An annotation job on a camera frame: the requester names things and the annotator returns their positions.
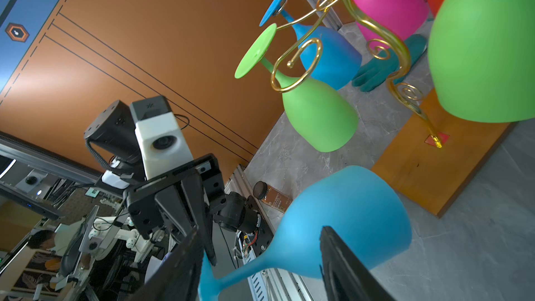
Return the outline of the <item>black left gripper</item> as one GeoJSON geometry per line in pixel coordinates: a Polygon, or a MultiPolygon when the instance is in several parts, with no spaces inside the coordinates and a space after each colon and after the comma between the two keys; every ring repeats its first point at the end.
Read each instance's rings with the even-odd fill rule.
{"type": "Polygon", "coordinates": [[[125,205],[139,235],[148,240],[166,228],[179,240],[195,227],[208,261],[217,265],[212,216],[226,199],[217,158],[207,154],[125,191],[125,205]]]}

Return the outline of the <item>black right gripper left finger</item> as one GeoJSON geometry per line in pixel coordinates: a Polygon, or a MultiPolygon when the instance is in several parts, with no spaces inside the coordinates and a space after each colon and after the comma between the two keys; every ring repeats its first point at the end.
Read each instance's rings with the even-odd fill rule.
{"type": "Polygon", "coordinates": [[[203,263],[204,246],[197,227],[164,260],[155,274],[131,300],[196,300],[203,263]]]}

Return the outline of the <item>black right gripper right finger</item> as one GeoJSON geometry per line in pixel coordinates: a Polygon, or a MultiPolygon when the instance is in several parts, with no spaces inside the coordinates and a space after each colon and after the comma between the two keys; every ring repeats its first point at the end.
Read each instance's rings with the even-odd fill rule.
{"type": "Polygon", "coordinates": [[[320,250],[328,300],[394,301],[332,227],[323,227],[320,250]]]}

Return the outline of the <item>light blue wine glass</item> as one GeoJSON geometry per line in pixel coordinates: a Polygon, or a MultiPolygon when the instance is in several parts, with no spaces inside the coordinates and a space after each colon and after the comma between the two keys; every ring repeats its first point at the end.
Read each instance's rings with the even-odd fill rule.
{"type": "Polygon", "coordinates": [[[372,171],[348,166],[293,200],[258,258],[221,279],[214,278],[204,260],[199,298],[218,300],[224,289],[271,268],[320,279],[324,227],[333,228],[369,270],[405,252],[412,242],[410,219],[397,193],[372,171]]]}

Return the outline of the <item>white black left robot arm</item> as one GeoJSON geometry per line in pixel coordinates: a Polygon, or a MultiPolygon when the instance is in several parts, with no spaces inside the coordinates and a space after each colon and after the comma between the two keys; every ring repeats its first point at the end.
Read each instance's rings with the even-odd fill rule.
{"type": "Polygon", "coordinates": [[[208,260],[217,264],[213,217],[227,202],[217,158],[194,158],[164,96],[126,105],[117,100],[84,133],[86,148],[126,183],[122,195],[139,235],[166,229],[181,242],[198,228],[208,260]]]}

